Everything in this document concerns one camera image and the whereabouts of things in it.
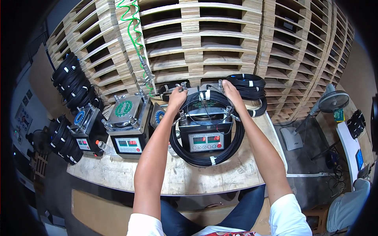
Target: control panel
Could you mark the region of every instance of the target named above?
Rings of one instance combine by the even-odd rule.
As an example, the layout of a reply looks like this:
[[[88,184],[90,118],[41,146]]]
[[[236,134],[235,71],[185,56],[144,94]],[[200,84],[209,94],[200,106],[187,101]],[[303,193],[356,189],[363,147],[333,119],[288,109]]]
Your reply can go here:
[[[120,153],[142,153],[139,138],[115,138]]]
[[[204,152],[224,149],[222,133],[189,134],[190,152]]]
[[[76,139],[79,148],[84,151],[90,151],[91,149],[89,148],[89,144],[87,139]]]

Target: hand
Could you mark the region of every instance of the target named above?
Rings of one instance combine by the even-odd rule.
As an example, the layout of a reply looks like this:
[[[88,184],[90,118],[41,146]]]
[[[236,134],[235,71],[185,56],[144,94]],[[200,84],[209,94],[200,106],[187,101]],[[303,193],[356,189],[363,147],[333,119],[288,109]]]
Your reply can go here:
[[[174,115],[178,113],[180,110],[181,105],[185,102],[186,96],[188,94],[188,90],[184,90],[182,92],[179,92],[179,90],[182,87],[176,87],[173,91],[172,94],[169,96],[169,102],[168,102],[168,107],[167,107],[167,112],[172,111]]]
[[[226,96],[232,101],[234,107],[238,113],[246,110],[242,97],[239,91],[231,84],[228,80],[222,80],[223,89],[225,90]]]

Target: plastic water bottle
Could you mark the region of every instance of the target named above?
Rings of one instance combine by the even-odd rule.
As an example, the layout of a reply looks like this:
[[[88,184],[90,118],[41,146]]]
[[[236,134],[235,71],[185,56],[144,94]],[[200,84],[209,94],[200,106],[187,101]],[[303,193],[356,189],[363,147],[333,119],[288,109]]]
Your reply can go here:
[[[118,155],[114,147],[107,145],[105,142],[97,140],[96,144],[99,148],[101,148],[104,151],[104,155],[111,155],[111,156]]]
[[[168,142],[168,152],[171,154],[171,156],[177,156],[177,153],[175,150],[173,150],[172,146],[170,145],[170,142]]]

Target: wooden pallet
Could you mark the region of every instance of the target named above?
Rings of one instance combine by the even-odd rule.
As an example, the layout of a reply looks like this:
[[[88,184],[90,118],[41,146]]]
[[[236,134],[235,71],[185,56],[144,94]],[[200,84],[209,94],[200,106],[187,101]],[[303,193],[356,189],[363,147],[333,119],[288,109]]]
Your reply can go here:
[[[307,116],[308,112],[306,113],[306,108],[308,107],[308,102],[310,99],[318,99],[325,91],[325,87],[328,83],[332,83],[336,87],[348,61],[352,41],[354,39],[354,29],[336,3],[332,3],[331,7],[331,34],[330,44],[325,54],[326,57],[323,60],[316,81],[309,91],[308,96],[303,98],[296,112],[290,117],[291,119],[300,119]]]
[[[36,152],[35,160],[36,160],[36,170],[35,174],[44,178],[45,177],[45,170],[47,166],[47,157],[48,155],[40,155]]]
[[[48,41],[54,64],[75,52],[107,103],[129,95],[143,77],[121,1],[83,0]],[[273,122],[295,119],[328,83],[337,84],[354,37],[348,18],[331,0],[139,0],[140,54],[155,83],[188,79],[191,86],[231,74],[266,80]],[[122,5],[131,5],[125,1]],[[131,18],[135,7],[123,18]]]
[[[205,78],[253,73],[262,1],[221,2],[139,1],[146,54],[156,83],[189,79],[195,86]],[[120,9],[117,16],[124,12]],[[120,29],[129,45],[128,55],[137,58],[127,24],[120,24]],[[130,61],[141,76],[139,60]]]

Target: person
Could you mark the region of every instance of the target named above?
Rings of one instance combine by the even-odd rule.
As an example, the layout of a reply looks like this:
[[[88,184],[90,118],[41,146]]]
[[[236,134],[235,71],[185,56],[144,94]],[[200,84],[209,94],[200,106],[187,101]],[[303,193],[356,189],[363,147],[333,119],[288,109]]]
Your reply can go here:
[[[338,196],[330,205],[327,231],[335,232],[355,222],[370,193],[370,182],[358,178],[353,182],[354,191]]]
[[[273,236],[312,235],[286,179],[284,164],[276,149],[251,119],[236,88],[223,80],[225,95],[234,104],[247,134],[257,167],[265,182],[246,193],[239,204],[218,225],[202,227],[160,200],[167,162],[168,141],[175,116],[187,91],[173,90],[167,112],[144,148],[134,175],[134,205],[128,236],[219,236],[259,235],[251,232],[264,201],[265,186],[271,204],[269,224]]]

